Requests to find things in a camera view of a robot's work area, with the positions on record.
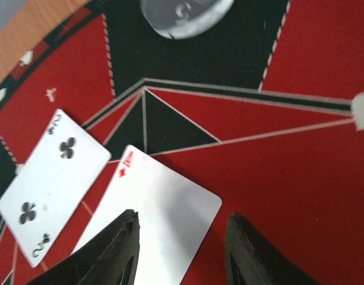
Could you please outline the clear dealer button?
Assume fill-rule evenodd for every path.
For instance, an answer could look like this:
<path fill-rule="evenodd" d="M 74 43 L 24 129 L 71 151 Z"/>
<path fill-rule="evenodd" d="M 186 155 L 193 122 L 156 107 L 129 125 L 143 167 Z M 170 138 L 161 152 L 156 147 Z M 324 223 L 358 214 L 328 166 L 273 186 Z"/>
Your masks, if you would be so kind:
<path fill-rule="evenodd" d="M 195 37 L 216 25 L 231 9 L 234 0 L 144 0 L 143 16 L 153 30 L 167 39 Z"/>

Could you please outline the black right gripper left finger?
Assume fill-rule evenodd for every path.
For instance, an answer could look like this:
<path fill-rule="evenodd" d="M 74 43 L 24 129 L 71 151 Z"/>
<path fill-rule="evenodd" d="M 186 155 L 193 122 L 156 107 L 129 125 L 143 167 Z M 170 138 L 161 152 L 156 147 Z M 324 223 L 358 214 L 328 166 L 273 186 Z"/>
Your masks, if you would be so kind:
<path fill-rule="evenodd" d="M 79 250 L 29 283 L 134 284 L 139 251 L 138 213 L 127 209 Z"/>

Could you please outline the ace of diamonds card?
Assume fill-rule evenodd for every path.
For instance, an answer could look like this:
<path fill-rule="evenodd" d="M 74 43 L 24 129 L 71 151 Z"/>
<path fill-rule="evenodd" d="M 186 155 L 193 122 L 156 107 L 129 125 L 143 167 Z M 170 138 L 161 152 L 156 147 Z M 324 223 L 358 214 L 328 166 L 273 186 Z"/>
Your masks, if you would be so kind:
<path fill-rule="evenodd" d="M 221 204 L 216 194 L 128 145 L 74 250 L 133 209 L 140 222 L 134 283 L 180 284 Z"/>

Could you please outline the two of clubs card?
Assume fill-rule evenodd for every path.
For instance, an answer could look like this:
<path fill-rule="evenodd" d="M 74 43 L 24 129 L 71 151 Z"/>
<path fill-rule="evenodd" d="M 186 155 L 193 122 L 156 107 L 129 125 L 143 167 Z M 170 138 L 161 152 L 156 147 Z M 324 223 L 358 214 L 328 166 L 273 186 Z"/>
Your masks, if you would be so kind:
<path fill-rule="evenodd" d="M 110 158 L 104 146 L 56 110 L 0 198 L 0 214 L 31 267 L 44 259 Z"/>

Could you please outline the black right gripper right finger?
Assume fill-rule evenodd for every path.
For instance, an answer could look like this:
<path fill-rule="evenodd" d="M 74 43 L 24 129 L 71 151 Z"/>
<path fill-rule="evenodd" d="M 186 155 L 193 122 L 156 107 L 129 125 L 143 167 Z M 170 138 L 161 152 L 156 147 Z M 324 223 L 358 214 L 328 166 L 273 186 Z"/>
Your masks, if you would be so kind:
<path fill-rule="evenodd" d="M 239 212 L 227 219 L 225 248 L 227 284 L 318 284 Z"/>

